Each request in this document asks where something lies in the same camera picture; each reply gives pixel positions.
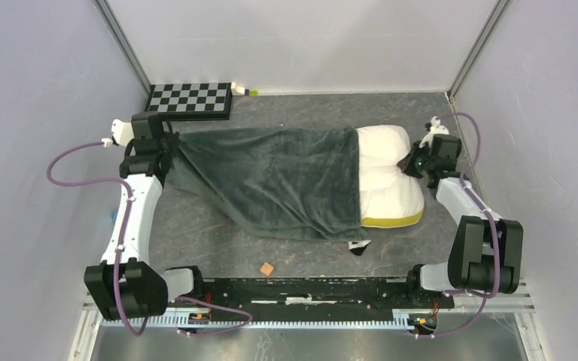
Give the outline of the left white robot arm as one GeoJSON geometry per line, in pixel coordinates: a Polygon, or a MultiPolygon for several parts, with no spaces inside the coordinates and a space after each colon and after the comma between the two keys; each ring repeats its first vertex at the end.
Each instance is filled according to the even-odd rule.
{"type": "Polygon", "coordinates": [[[120,204],[108,246],[97,265],[88,266],[84,283],[107,321],[164,314],[179,297],[200,305],[206,286],[196,266],[156,272],[149,261],[154,212],[172,164],[178,133],[163,114],[145,112],[126,123],[112,123],[112,141],[124,147],[117,182],[120,204]]]}

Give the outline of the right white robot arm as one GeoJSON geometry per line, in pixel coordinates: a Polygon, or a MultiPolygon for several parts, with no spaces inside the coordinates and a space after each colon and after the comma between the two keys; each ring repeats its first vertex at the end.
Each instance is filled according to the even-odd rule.
{"type": "Polygon", "coordinates": [[[404,295],[415,307],[425,306],[435,292],[492,298],[519,287],[524,229],[493,212],[457,171],[461,150],[460,139],[432,135],[416,141],[397,164],[404,174],[427,179],[432,196],[458,226],[447,261],[418,264],[408,272],[404,295]]]}

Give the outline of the white pillow with yellow edge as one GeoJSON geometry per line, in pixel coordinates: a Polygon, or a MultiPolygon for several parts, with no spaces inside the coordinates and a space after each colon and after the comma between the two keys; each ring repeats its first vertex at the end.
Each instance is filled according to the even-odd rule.
{"type": "Polygon", "coordinates": [[[416,178],[397,164],[411,150],[401,126],[356,129],[359,144],[360,224],[367,228],[413,226],[424,213],[424,196],[416,178]]]}

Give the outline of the zebra and grey pillowcase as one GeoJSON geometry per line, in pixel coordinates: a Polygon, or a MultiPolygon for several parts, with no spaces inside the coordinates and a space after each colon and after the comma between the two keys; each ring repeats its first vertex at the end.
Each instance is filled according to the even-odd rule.
{"type": "Polygon", "coordinates": [[[370,243],[361,225],[353,128],[244,128],[177,134],[168,182],[261,238],[370,243]]]}

